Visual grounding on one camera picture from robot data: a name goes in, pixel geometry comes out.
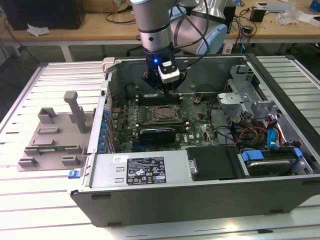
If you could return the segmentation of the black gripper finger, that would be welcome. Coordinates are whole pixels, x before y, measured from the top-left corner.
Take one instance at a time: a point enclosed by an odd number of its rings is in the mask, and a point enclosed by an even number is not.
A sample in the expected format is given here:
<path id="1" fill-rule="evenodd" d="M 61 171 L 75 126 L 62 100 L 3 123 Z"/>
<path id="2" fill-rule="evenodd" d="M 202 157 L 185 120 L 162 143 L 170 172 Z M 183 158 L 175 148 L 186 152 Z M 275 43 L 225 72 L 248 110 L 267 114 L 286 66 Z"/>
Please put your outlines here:
<path id="1" fill-rule="evenodd" d="M 170 96 L 172 91 L 175 91 L 183 83 L 186 79 L 186 75 L 186 72 L 181 72 L 178 80 L 166 84 L 166 96 Z"/>
<path id="2" fill-rule="evenodd" d="M 161 77 L 156 72 L 145 71 L 141 77 L 149 86 L 154 90 L 162 93 L 164 96 L 167 95 L 165 84 L 162 82 Z"/>

